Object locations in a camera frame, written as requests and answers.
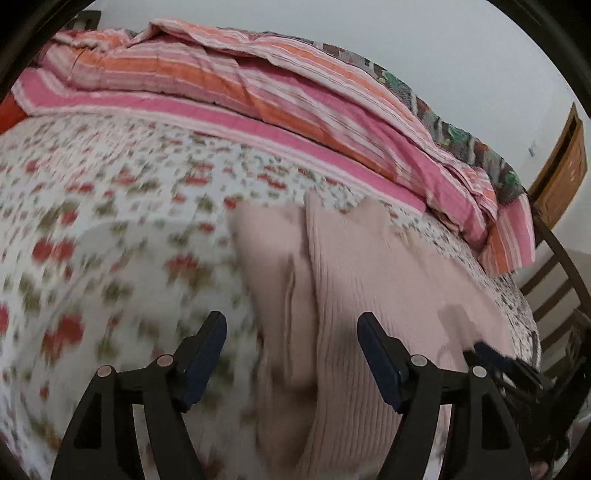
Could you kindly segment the pink knitted sweater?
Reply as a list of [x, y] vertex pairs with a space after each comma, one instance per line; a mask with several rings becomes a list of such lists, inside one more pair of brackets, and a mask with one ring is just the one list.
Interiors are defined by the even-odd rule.
[[348, 213], [315, 193], [300, 205], [242, 202], [229, 225], [262, 346], [257, 443], [280, 477], [349, 473], [386, 456], [400, 418], [363, 356], [361, 315], [443, 369], [465, 370], [478, 341], [514, 352], [491, 294], [375, 200]]

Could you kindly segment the brown wooden door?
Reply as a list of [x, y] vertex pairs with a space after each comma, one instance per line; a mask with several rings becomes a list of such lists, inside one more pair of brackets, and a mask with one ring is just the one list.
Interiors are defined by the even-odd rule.
[[586, 173], [583, 121], [572, 104], [553, 151], [528, 190], [530, 204], [550, 229], [565, 214]]

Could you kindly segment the floral bed sheet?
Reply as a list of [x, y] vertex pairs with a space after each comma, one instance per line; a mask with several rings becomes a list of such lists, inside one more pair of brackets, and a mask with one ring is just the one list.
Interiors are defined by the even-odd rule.
[[541, 360], [530, 306], [511, 276], [488, 276], [469, 247], [404, 188], [310, 142], [253, 147], [121, 115], [59, 114], [1, 137], [1, 439], [47, 479], [96, 369], [141, 368], [195, 333], [212, 310], [228, 340], [187, 414], [212, 479], [363, 479], [380, 456], [321, 461], [306, 436], [276, 467], [256, 436], [259, 318], [228, 219], [245, 200], [341, 212], [381, 200], [408, 246], [428, 244], [489, 296], [517, 356]]

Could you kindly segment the floral patchwork blanket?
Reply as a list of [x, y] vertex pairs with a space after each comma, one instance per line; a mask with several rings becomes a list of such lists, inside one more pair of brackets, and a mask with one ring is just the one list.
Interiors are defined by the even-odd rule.
[[430, 132], [432, 139], [456, 159], [480, 167], [488, 175], [494, 187], [497, 200], [508, 205], [521, 194], [526, 193], [517, 173], [506, 160], [480, 139], [461, 128], [445, 122], [431, 107], [404, 81], [394, 76], [386, 68], [347, 49], [297, 37], [297, 41], [307, 43], [324, 51], [335, 59], [356, 66], [396, 95]]

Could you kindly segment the pink orange striped quilt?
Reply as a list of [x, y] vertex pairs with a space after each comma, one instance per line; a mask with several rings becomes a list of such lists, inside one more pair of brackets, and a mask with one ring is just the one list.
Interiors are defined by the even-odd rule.
[[122, 109], [238, 141], [290, 146], [301, 137], [420, 197], [488, 274], [535, 259], [526, 193], [502, 205], [487, 173], [440, 147], [396, 95], [297, 37], [174, 19], [138, 34], [61, 31], [11, 92], [29, 115]]

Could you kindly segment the red pillow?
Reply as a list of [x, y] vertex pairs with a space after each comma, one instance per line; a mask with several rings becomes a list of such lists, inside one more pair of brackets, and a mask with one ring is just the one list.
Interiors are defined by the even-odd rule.
[[12, 93], [8, 93], [0, 104], [0, 134], [10, 130], [27, 118], [27, 114], [16, 102]]

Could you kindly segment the dark wooden headboard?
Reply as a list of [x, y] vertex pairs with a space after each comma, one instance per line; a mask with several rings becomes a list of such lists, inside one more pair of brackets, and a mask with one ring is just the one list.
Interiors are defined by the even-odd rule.
[[83, 10], [65, 26], [68, 30], [96, 30], [101, 19], [100, 10]]

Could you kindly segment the white wall switch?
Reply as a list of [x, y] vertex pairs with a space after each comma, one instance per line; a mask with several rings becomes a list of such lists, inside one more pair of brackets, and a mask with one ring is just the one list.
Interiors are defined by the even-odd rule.
[[538, 151], [538, 144], [535, 140], [533, 140], [528, 148], [529, 154], [531, 157], [535, 157]]

